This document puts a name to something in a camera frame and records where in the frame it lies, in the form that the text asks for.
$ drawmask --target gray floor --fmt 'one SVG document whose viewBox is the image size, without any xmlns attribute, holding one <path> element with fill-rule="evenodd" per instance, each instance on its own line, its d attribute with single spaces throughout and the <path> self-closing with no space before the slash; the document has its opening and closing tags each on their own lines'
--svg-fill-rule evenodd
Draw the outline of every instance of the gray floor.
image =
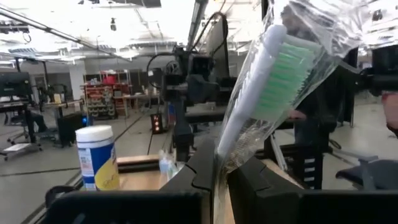
<svg viewBox="0 0 398 224">
<path fill-rule="evenodd" d="M 53 124 L 50 113 L 44 115 L 46 123 Z M 118 136 L 140 116 L 131 113 L 131 117 L 126 120 L 120 118 L 96 124 L 110 124 L 114 135 Z M 332 138 L 343 146 L 343 150 L 355 149 L 377 154 L 380 158 L 398 159 L 396 150 L 398 140 L 390 138 L 391 133 L 385 127 L 381 105 L 357 105 L 354 118 L 354 128 L 346 124 L 332 135 Z M 0 147 L 7 146 L 5 133 L 15 130 L 20 128 L 1 128 Z M 170 135 L 154 135 L 150 140 L 150 121 L 148 116 L 144 116 L 116 141 L 116 154 L 118 157 L 157 154 L 160 149 L 167 147 L 166 139 L 170 139 Z M 280 144 L 292 142 L 292 132 L 278 131 L 277 140 Z M 0 202 L 0 223 L 21 223 L 44 202 L 44 193 L 47 189 L 54 185 L 65 184 L 77 173 L 76 147 L 59 149 L 52 147 L 51 144 L 42 143 L 45 145 L 43 152 L 20 154 L 7 162 L 0 159 L 0 195 L 3 196 Z M 351 163 L 326 155 L 323 188 L 352 189 L 349 182 L 335 179 L 337 171 L 350 166 Z"/>
</svg>

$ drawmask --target disinfecting wipes container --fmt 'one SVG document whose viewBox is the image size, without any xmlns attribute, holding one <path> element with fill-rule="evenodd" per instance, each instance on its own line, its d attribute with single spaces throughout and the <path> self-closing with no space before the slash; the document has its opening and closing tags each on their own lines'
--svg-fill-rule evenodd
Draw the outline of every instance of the disinfecting wipes container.
<svg viewBox="0 0 398 224">
<path fill-rule="evenodd" d="M 76 141 L 86 190 L 117 190 L 119 173 L 112 127 L 81 128 L 76 131 Z"/>
</svg>

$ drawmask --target ceiling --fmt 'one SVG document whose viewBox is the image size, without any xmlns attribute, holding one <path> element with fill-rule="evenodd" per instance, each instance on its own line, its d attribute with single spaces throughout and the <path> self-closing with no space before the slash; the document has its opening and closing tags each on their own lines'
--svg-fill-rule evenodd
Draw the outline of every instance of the ceiling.
<svg viewBox="0 0 398 224">
<path fill-rule="evenodd" d="M 15 55 L 68 63 L 84 58 L 109 57 L 104 51 L 128 60 L 139 55 L 170 52 L 176 44 L 187 44 L 194 5 L 195 0 L 1 0 L 1 8 L 39 22 L 38 26 L 51 27 L 53 32 L 60 31 L 60 35 L 87 42 L 99 50 L 0 16 L 0 28 L 11 24 L 21 30 L 29 29 L 28 34 L 0 32 L 0 66 L 13 63 L 12 56 Z M 365 40 L 370 44 L 391 43 L 398 36 L 395 4 L 390 0 L 371 4 L 372 12 L 378 9 L 381 9 L 383 19 L 371 23 Z M 197 38 L 208 18 L 220 10 L 227 15 L 229 51 L 247 52 L 250 41 L 262 30 L 261 0 L 208 0 Z M 116 30 L 111 29 L 112 20 Z M 204 33 L 199 47 L 205 45 L 210 30 L 211 27 Z"/>
</svg>

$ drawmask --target wooden board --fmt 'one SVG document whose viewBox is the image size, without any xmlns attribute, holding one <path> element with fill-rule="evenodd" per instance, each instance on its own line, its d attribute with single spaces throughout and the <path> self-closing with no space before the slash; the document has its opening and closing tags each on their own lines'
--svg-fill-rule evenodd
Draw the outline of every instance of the wooden board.
<svg viewBox="0 0 398 224">
<path fill-rule="evenodd" d="M 150 161 L 154 159 L 159 159 L 158 155 L 121 157 L 118 158 L 118 163 Z M 282 171 L 279 166 L 276 165 L 273 161 L 266 159 L 263 160 L 263 163 L 276 174 L 300 187 L 300 185 L 296 181 L 294 181 L 293 178 L 291 178 L 288 174 Z M 159 190 L 164 184 L 166 184 L 166 182 L 166 176 L 161 175 L 158 170 L 120 174 L 121 190 Z M 234 224 L 235 221 L 233 217 L 229 191 L 227 191 L 225 199 L 225 223 Z"/>
</svg>

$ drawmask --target green bristles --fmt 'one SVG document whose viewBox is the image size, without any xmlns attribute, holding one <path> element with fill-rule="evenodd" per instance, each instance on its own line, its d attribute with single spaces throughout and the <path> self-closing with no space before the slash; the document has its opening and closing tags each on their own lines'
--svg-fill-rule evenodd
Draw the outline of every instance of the green bristles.
<svg viewBox="0 0 398 224">
<path fill-rule="evenodd" d="M 252 118 L 276 121 L 280 117 L 302 89 L 319 48 L 295 37 L 286 38 Z"/>
</svg>

